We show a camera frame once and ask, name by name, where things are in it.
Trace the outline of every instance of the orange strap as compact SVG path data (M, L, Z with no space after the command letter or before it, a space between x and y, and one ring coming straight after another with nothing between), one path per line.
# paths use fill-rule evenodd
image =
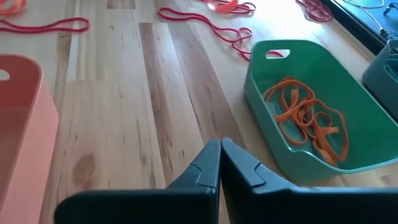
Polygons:
M26 0L0 0L0 14L21 12L26 6Z
M238 0L232 0L231 2L227 4L219 4L215 6L213 3L211 3L211 0L205 0L205 3L208 6L211 6L211 8L214 8L214 11L220 14L228 14L230 10L233 10L238 6Z
M293 87L293 89L290 91L289 103L287 103L285 99L285 87L287 86ZM300 87L307 92L307 96L301 99L299 91L301 90ZM282 107L283 113L274 115L274 119L277 121L278 126L286 140L296 146L302 146L308 141L308 137L312 138L313 147L322 155L322 158L325 160L325 162L332 166L338 167L337 162L345 160L348 153L348 134L346 130L345 119L341 112L327 107L322 101L315 98L315 93L308 86L306 86L306 84L295 80L292 77L283 78L278 84L264 92L262 96L267 103L277 90L281 90L280 105ZM335 112L340 117L343 129L343 150L340 156L337 155L326 139L327 134L338 133L339 127L333 127L331 116L327 113L323 111L315 112L315 104L319 104L324 109ZM320 116L325 116L328 118L329 122L326 127L319 126L317 119ZM293 140L287 135L282 125L288 119L291 119L297 125L297 127L300 128L303 133L303 141Z

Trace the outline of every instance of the pink plastic bin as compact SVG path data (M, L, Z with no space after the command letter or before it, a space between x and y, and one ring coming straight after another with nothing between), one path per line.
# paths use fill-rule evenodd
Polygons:
M58 113L40 66L0 54L0 223L39 222Z

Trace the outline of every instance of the green plastic bin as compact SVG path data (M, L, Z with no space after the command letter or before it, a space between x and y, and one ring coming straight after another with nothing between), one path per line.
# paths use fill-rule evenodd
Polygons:
M266 58L270 50L290 50L285 58ZM279 95L266 104L262 94L286 76L308 85L318 99L340 110L346 120L349 151L345 161L333 167L322 160L311 141L304 146L289 144L273 114L281 114ZM340 174L375 169L398 160L398 125L363 86L321 45L307 40L267 40L252 49L244 84L244 94L260 124L277 163L293 181L308 183ZM334 124L340 119L330 113ZM284 124L289 136L302 139L291 122ZM342 131L329 135L329 142L340 154Z

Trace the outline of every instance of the red cord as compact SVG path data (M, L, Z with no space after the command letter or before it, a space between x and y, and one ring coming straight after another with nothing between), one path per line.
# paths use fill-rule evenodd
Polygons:
M65 24L69 22L83 22L85 25L82 28L67 28L67 27L56 27L60 24ZM69 19L62 19L57 22L53 22L49 25L44 26L19 26L12 24L4 19L0 19L0 24L4 24L8 27L0 27L0 32L12 32L16 34L41 34L44 32L51 32L51 31L67 31L67 32L84 32L90 28L90 22L88 19L82 17L74 17Z
M305 8L305 16L313 21L328 22L333 19L330 9L320 0L296 0L296 2Z
M234 14L249 14L250 12L252 12L254 9L250 9L250 7L248 5L254 6L252 3L243 3L241 5L239 5L237 8L233 9L230 11L230 13L234 13ZM172 14L176 14L182 17L172 17L172 16L166 16L163 12L164 11L168 11L171 12ZM223 41L230 43L232 48L235 49L236 51L238 51L242 58L244 58L247 61L250 61L250 58L248 55L250 55L250 51L247 50L243 50L240 47L237 46L237 44L242 45L243 40L250 38L253 35L253 32L251 29L247 28L247 27L241 27L238 30L237 29L232 29L232 28L221 28L218 27L216 25L214 25L213 23L211 23L211 21L209 20L209 18L198 14L198 13L191 13L191 12L179 12L176 11L174 9L168 8L168 7L162 7L157 11L157 14L163 18L163 19L167 19L170 21L188 21L190 19L196 19L202 22L205 22L206 24L208 24L212 29L213 32ZM237 35L236 39L228 39L226 37L223 37L220 32L223 31L230 31L230 32L234 32ZM241 35L242 32L247 32L247 35ZM273 52L270 51L270 54L275 54L279 57L283 57L283 55L279 52Z

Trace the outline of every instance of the wooden floor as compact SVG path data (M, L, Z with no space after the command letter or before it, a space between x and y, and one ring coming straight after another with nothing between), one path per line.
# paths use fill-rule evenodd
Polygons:
M35 0L10 19L39 25L83 16L92 25L81 35L0 35L0 53L41 64L60 113L42 223L52 223L56 205L82 190L163 188L212 138L233 138L280 173L243 97L248 63L206 25L162 21L156 10L169 6L221 27L250 27L247 49L269 39L321 43L358 79L374 56L336 21L307 21L293 0L252 2L255 14L237 17L196 0ZM397 186L397 169L314 185ZM223 203L220 209L220 223L228 223Z

